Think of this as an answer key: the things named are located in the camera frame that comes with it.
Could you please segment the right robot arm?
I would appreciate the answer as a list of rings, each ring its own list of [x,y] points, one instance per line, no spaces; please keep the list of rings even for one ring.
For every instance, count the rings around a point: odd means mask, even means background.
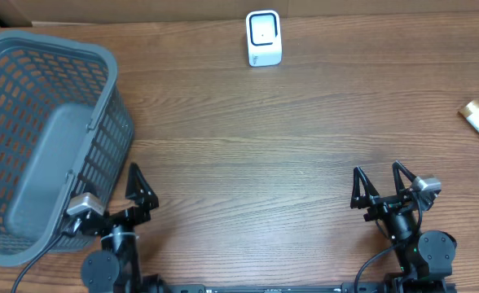
[[[367,260],[354,281],[345,286],[348,292],[455,292],[448,284],[457,242],[440,230],[422,231],[424,214],[431,209],[442,191],[433,175],[416,176],[400,161],[392,164],[395,194],[383,197],[365,172],[354,168],[350,207],[365,209],[367,222],[374,222],[391,246]],[[381,257],[393,252],[401,269],[387,273],[382,282],[361,282],[364,271]]]

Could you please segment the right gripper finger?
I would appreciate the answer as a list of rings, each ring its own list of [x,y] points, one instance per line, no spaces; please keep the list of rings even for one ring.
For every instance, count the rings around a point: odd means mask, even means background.
[[[365,172],[360,167],[354,168],[354,182],[350,200],[351,208],[369,208],[376,205],[380,195]]]
[[[401,190],[405,189],[402,176],[413,182],[416,175],[410,172],[399,160],[395,160],[392,164],[393,179],[396,192],[399,194]]]

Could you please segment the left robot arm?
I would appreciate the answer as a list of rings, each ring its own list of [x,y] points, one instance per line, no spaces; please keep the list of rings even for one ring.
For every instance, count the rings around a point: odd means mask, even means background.
[[[125,197],[134,205],[113,214],[89,191],[71,199],[66,213],[75,219],[72,232],[101,242],[85,258],[81,280],[90,292],[161,292],[160,277],[143,276],[140,269],[135,227],[151,220],[159,199],[136,163],[129,167]]]

